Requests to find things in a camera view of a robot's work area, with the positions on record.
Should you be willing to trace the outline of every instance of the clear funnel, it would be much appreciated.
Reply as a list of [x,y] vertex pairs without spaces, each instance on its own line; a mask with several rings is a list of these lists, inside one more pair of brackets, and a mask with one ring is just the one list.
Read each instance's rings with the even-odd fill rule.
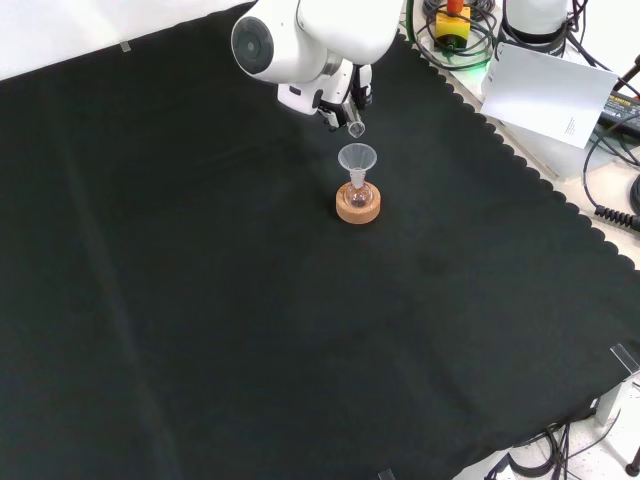
[[338,161],[351,176],[351,183],[345,189],[344,199],[353,207],[366,207],[373,200],[373,192],[364,181],[371,167],[376,164],[376,151],[364,143],[347,145],[338,154]]

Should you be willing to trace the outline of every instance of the black fabric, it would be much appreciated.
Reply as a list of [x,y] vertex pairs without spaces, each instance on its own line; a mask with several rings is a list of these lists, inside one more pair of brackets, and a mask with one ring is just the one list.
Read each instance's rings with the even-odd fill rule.
[[354,227],[238,15],[0,85],[4,478],[448,480],[624,377],[631,262],[402,39]]

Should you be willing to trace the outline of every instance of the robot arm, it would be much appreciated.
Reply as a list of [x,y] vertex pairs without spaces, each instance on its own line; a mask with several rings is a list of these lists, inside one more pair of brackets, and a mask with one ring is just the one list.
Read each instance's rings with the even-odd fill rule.
[[364,133],[371,64],[396,33],[403,0],[259,0],[233,28],[231,46],[252,77],[278,84],[278,100],[320,112],[333,129]]

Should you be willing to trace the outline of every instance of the white card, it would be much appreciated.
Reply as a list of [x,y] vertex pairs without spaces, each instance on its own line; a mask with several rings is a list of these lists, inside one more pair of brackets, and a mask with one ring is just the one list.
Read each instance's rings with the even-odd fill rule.
[[481,113],[584,148],[618,77],[500,43]]

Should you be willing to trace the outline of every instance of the wooden base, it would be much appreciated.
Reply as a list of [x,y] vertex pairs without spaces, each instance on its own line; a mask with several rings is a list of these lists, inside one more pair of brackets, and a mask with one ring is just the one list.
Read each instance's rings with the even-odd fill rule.
[[336,193],[336,211],[341,219],[354,225],[362,225],[374,220],[380,213],[380,191],[367,182],[373,192],[373,200],[366,207],[353,207],[344,200],[344,191],[349,184],[345,183]]

